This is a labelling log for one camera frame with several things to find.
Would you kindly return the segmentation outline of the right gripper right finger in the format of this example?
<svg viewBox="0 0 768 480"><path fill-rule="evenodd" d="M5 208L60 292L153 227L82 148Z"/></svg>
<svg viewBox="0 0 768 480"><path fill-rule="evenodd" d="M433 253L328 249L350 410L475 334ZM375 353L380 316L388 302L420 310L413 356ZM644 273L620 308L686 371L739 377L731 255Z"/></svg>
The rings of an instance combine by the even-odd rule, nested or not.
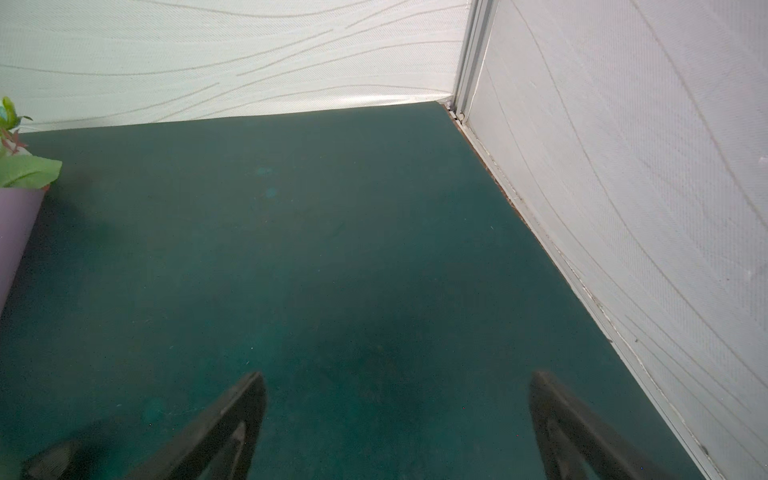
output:
<svg viewBox="0 0 768 480"><path fill-rule="evenodd" d="M669 479L671 475L620 436L553 373L535 371L528 405L548 479Z"/></svg>

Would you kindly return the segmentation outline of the mint fake flower stem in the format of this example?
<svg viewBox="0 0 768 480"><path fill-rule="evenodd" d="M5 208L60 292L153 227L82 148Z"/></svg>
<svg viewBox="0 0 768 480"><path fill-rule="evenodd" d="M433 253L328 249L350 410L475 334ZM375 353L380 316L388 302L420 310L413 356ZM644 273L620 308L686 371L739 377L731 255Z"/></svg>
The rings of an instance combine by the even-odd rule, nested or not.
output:
<svg viewBox="0 0 768 480"><path fill-rule="evenodd" d="M1 187L47 191L58 180L62 162L32 155L19 136L29 116L19 115L8 97L1 100Z"/></svg>

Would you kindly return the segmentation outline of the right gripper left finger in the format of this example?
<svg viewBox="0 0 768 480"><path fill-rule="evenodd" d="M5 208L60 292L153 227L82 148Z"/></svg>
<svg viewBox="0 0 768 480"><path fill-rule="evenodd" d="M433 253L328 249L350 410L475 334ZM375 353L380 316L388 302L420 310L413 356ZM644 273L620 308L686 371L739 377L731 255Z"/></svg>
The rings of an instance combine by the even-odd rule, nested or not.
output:
<svg viewBox="0 0 768 480"><path fill-rule="evenodd" d="M241 377L127 479L245 479L267 407L259 372Z"/></svg>

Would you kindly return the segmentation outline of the green table mat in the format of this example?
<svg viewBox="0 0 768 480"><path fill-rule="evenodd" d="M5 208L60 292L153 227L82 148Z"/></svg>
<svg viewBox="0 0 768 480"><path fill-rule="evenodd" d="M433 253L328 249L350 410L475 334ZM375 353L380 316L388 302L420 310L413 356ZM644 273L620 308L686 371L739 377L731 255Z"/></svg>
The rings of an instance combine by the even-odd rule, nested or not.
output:
<svg viewBox="0 0 768 480"><path fill-rule="evenodd" d="M553 372L699 471L442 106L26 133L60 159L1 319L1 475L123 476L241 376L254 479L540 479Z"/></svg>

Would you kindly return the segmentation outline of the pink purple wrapping paper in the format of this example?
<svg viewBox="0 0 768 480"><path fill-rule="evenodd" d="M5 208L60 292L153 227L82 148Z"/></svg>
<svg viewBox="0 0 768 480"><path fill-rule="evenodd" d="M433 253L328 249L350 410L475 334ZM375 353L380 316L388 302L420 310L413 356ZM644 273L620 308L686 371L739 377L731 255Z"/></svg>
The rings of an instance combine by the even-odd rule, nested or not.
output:
<svg viewBox="0 0 768 480"><path fill-rule="evenodd" d="M49 187L1 189L1 310L4 310L38 212Z"/></svg>

